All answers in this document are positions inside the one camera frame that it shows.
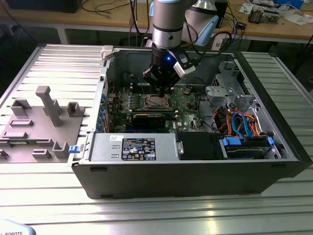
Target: metal bracket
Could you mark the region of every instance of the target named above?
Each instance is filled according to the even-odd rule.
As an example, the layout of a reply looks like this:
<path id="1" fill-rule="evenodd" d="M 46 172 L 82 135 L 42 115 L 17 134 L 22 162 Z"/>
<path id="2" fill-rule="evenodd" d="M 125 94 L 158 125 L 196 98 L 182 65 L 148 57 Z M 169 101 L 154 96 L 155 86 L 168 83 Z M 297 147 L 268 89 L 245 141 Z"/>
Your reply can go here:
<path id="1" fill-rule="evenodd" d="M 101 50 L 102 60 L 109 60 L 114 57 L 114 46 L 103 46 Z"/>
<path id="2" fill-rule="evenodd" d="M 177 153 L 179 155 L 184 154 L 184 148 L 182 146 L 182 142 L 181 141 L 180 142 L 176 142 L 176 147 L 177 147 Z"/>

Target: electronic equipment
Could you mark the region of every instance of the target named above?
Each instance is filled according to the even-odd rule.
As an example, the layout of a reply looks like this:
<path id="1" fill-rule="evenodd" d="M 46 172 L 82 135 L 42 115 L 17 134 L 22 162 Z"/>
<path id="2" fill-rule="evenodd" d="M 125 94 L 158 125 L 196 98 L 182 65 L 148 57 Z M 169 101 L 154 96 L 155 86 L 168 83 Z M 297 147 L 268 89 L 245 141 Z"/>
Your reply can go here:
<path id="1" fill-rule="evenodd" d="M 159 97 L 141 77 L 151 50 L 102 51 L 98 131 L 68 161 L 90 198 L 261 193 L 312 164 L 248 62 L 261 55 L 204 58 Z"/>
<path id="2" fill-rule="evenodd" d="M 82 0 L 7 0 L 11 9 L 75 13 Z"/>
<path id="3" fill-rule="evenodd" d="M 227 10 L 228 1 L 227 0 L 216 0 L 215 6 L 217 9 L 216 15 L 219 17 L 219 20 L 216 24 L 216 28 L 221 28 L 224 20 L 224 15 Z"/>

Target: table leg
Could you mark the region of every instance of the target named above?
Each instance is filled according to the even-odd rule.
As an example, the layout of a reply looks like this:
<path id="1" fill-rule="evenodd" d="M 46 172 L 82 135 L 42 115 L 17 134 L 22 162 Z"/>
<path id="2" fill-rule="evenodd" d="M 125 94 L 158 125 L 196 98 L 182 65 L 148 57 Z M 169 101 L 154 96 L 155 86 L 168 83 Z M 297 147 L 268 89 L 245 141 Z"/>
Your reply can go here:
<path id="1" fill-rule="evenodd" d="M 13 37 L 14 36 L 14 32 L 12 31 L 11 27 L 9 25 L 6 24 L 0 24 L 1 29 L 4 30 L 5 33 L 7 33 L 7 35 L 9 37 Z"/>
<path id="2" fill-rule="evenodd" d="M 67 34 L 65 33 L 65 28 L 56 28 L 59 34 L 59 38 L 61 41 L 61 44 L 69 44 L 69 40 L 67 38 Z"/>

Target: white cable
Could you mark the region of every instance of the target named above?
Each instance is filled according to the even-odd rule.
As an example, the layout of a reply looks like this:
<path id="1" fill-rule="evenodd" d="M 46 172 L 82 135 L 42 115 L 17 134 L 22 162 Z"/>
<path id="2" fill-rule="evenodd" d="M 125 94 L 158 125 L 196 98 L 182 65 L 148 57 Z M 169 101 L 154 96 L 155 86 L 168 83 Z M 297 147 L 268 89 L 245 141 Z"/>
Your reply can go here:
<path id="1" fill-rule="evenodd" d="M 19 40 L 20 40 L 20 35 L 21 35 L 21 33 L 22 33 L 23 30 L 24 30 L 24 29 L 22 28 L 21 31 L 19 32 L 18 39 L 17 39 L 17 41 L 16 41 L 16 51 L 18 52 L 19 55 L 21 55 L 21 54 L 20 54 L 20 51 L 19 51 Z"/>

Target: power supply label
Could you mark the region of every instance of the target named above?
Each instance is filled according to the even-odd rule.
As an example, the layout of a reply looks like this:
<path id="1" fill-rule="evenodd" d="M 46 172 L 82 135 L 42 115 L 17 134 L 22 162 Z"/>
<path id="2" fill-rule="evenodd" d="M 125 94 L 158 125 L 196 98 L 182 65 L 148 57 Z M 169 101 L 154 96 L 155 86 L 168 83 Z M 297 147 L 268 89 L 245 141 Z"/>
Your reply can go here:
<path id="1" fill-rule="evenodd" d="M 153 161 L 156 159 L 156 143 L 154 138 L 123 139 L 122 160 Z"/>

